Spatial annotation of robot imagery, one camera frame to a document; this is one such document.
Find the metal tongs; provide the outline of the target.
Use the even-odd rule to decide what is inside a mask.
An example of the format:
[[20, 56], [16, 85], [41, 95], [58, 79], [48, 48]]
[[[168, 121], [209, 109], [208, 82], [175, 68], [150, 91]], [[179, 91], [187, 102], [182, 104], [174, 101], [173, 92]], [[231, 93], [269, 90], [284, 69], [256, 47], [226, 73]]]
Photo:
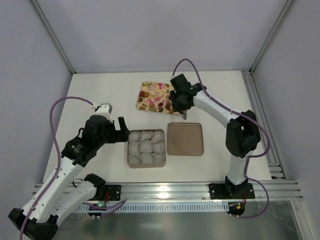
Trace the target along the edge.
[[180, 111], [179, 114], [181, 115], [183, 120], [187, 119], [187, 111], [186, 110]]

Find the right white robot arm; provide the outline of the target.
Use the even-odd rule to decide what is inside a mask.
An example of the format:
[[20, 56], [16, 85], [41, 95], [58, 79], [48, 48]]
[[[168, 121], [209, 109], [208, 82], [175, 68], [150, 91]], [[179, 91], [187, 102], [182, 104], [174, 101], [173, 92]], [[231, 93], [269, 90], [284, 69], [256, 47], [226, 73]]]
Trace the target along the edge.
[[224, 105], [201, 83], [191, 84], [184, 74], [171, 78], [173, 90], [170, 100], [174, 112], [185, 116], [192, 107], [196, 107], [217, 120], [226, 129], [225, 145], [230, 152], [230, 167], [224, 183], [209, 185], [212, 199], [240, 199], [249, 189], [247, 169], [261, 135], [256, 125], [256, 115], [251, 110], [235, 113]]

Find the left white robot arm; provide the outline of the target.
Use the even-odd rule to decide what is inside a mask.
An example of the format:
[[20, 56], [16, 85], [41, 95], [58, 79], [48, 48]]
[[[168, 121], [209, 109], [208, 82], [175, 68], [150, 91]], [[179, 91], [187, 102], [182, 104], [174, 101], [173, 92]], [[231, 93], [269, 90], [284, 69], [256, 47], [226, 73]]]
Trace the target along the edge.
[[58, 162], [51, 175], [23, 208], [13, 208], [8, 217], [20, 231], [20, 239], [51, 240], [59, 225], [74, 209], [107, 193], [106, 181], [88, 174], [67, 196], [62, 196], [69, 183], [86, 167], [105, 144], [125, 143], [130, 131], [125, 119], [118, 118], [120, 129], [103, 115], [92, 115], [78, 135], [59, 150]]

